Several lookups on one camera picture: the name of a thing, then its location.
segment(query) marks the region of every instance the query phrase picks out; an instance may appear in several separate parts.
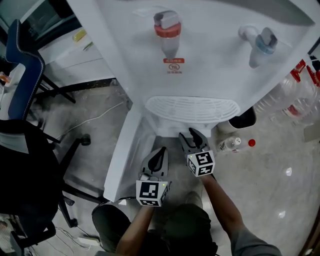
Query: water bottle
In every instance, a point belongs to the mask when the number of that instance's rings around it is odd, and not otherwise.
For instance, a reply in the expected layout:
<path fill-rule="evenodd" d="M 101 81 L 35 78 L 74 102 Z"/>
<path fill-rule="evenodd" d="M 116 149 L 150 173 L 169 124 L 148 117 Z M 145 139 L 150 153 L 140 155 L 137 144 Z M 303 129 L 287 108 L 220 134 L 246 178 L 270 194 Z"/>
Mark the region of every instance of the water bottle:
<path fill-rule="evenodd" d="M 224 151 L 224 152 L 234 151 L 239 147 L 240 144 L 241 144 L 241 139 L 239 137 L 231 136 L 219 143 L 218 151 Z"/>

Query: forearm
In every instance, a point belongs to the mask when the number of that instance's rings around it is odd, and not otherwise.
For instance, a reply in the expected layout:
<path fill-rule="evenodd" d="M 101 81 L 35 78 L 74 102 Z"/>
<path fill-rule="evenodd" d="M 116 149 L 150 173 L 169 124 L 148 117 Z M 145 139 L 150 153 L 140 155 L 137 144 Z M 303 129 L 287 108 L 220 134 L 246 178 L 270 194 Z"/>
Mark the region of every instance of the forearm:
<path fill-rule="evenodd" d="M 218 221 L 230 238 L 232 232 L 244 227 L 238 208 L 211 175 L 205 175 L 200 179 L 210 198 Z"/>
<path fill-rule="evenodd" d="M 116 253 L 123 256 L 135 256 L 143 243 L 155 208 L 142 206 L 133 222 L 121 237 Z"/>

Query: plastic bottle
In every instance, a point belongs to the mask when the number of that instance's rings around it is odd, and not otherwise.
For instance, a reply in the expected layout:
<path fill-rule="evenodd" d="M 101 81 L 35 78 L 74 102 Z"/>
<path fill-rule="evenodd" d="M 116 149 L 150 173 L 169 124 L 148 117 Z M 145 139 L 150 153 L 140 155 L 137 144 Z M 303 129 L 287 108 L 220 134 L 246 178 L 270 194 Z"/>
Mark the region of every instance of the plastic bottle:
<path fill-rule="evenodd" d="M 234 150 L 232 150 L 232 152 L 240 152 L 240 151 L 245 151 L 245 150 L 248 150 L 252 147 L 254 147 L 256 145 L 256 141 L 252 138 L 252 139 L 249 139 L 248 141 L 245 140 L 245 139 L 242 139 L 241 140 L 241 144 L 238 145 L 238 147 Z"/>
<path fill-rule="evenodd" d="M 219 143 L 218 151 L 224 151 L 224 152 L 233 151 L 233 150 L 236 150 L 240 144 L 241 144 L 241 139 L 239 137 L 231 136 Z"/>

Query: blue chair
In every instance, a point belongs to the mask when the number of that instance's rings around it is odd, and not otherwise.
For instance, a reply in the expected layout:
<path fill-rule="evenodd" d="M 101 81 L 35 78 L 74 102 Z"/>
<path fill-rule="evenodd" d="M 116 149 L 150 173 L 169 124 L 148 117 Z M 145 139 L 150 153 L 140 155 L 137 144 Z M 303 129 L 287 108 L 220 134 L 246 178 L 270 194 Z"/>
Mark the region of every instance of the blue chair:
<path fill-rule="evenodd" d="M 59 93 L 72 103 L 76 103 L 72 97 L 63 92 L 44 75 L 46 67 L 45 61 L 35 48 L 29 33 L 21 27 L 21 22 L 18 19 L 11 24 L 8 30 L 8 40 L 6 44 L 6 60 L 10 63 L 22 64 L 25 67 L 25 72 L 10 102 L 8 109 L 9 119 L 26 120 L 38 88 L 49 91 L 52 96 Z M 43 87 L 40 84 L 42 80 L 52 87 L 53 90 L 47 90 Z"/>

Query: concrete floor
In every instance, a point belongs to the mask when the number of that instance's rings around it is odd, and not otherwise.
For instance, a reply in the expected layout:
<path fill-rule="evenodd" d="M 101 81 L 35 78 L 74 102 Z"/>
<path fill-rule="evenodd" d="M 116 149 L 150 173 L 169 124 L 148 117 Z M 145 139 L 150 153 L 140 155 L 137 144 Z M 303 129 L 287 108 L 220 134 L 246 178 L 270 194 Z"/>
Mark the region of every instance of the concrete floor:
<path fill-rule="evenodd" d="M 65 176 L 66 181 L 90 193 L 100 196 L 121 127 L 128 112 L 127 97 L 121 87 L 111 86 L 75 92 L 76 104 L 61 96 L 47 98 L 38 107 L 45 119 L 45 132 L 57 137 L 82 121 L 99 116 L 108 108 L 124 102 L 100 119 L 92 120 L 70 131 L 56 147 L 60 160 L 73 140 L 81 134 L 91 135 L 90 146 L 80 146 L 74 155 Z M 281 250 L 283 256 L 298 255 L 315 221 L 320 204 L 320 145 L 318 141 L 303 142 L 303 131 L 290 124 L 277 126 L 269 120 L 260 121 L 254 127 L 242 131 L 242 138 L 256 139 L 250 151 L 239 153 L 216 153 L 214 175 L 226 193 L 242 213 L 245 225 L 259 238 Z M 214 148 L 223 139 L 217 130 L 209 140 Z M 156 209 L 152 227 L 160 227 L 164 216 L 183 203 L 184 195 L 196 191 L 202 197 L 203 208 L 211 218 L 213 241 L 219 246 L 220 256 L 231 256 L 230 242 L 222 230 L 199 181 L 187 170 L 181 147 L 176 138 L 157 137 L 154 149 L 166 146 L 169 153 L 169 178 L 171 190 L 165 204 Z M 286 171 L 291 168 L 292 174 Z M 77 218 L 79 227 L 91 236 L 98 233 L 93 226 L 91 213 L 97 204 L 69 196 L 75 204 L 69 208 L 72 218 Z M 118 205 L 132 219 L 139 205 L 127 200 L 127 205 Z M 74 237 L 84 233 L 78 228 L 68 228 L 60 211 L 54 218 L 56 227 L 70 232 Z M 77 256 L 92 256 L 100 247 L 89 251 L 74 246 L 60 231 L 57 236 L 68 244 Z M 48 240 L 67 256 L 73 253 L 57 237 Z M 40 256 L 62 255 L 47 242 L 34 246 Z"/>

